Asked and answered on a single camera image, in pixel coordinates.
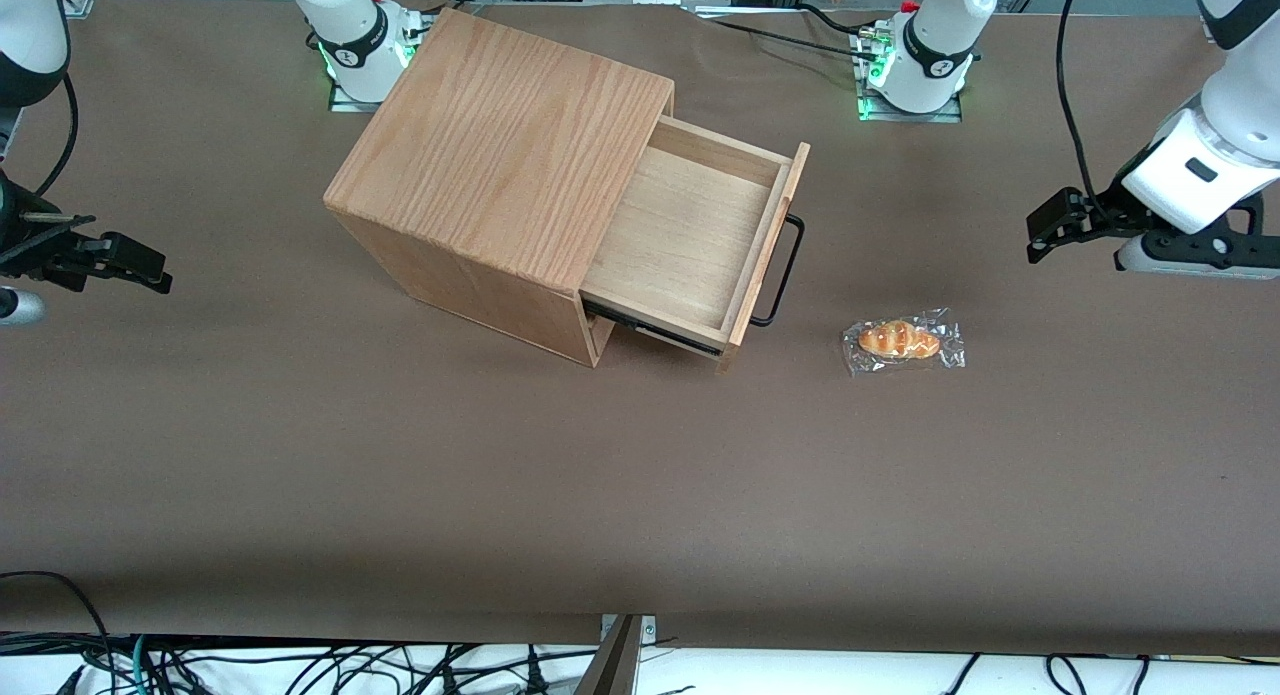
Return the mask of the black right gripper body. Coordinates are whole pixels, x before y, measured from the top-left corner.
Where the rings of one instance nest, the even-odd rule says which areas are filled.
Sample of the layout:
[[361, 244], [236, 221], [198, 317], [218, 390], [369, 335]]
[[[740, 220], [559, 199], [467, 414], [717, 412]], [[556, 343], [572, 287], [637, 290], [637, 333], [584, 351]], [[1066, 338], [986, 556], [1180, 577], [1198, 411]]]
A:
[[93, 259], [82, 252], [90, 241], [76, 233], [92, 216], [65, 215], [23, 186], [1, 175], [3, 276], [33, 282], [84, 282], [97, 276]]

